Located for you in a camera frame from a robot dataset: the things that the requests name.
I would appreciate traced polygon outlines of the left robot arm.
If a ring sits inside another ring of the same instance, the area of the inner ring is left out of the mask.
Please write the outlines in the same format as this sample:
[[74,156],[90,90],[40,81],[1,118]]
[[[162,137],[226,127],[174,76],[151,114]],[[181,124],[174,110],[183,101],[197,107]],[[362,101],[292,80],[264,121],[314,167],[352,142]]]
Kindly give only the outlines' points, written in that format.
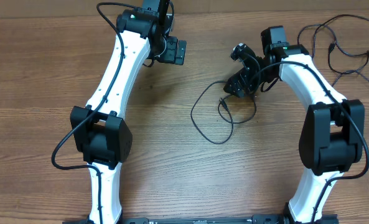
[[127,4],[110,26],[114,49],[101,81],[84,107],[70,114],[77,150],[91,178],[91,211],[83,223],[121,223],[119,181],[133,135],[125,122],[126,107],[136,77],[146,60],[183,65],[186,41],[171,36],[171,1]]

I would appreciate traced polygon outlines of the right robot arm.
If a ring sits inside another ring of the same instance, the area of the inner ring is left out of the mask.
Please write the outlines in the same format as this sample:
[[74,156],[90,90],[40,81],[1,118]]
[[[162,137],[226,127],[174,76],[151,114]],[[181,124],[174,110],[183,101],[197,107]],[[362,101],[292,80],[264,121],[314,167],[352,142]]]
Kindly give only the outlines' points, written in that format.
[[261,33],[263,57],[243,43],[233,48],[231,59],[243,68],[224,86],[229,95],[242,98],[278,80],[296,94],[306,111],[299,140],[304,166],[294,196],[281,215],[253,215],[253,223],[338,223],[336,215],[322,210],[334,185],[363,154],[368,155],[363,137],[365,108],[360,100],[348,100],[336,91],[316,69],[301,44],[291,45],[282,26]]

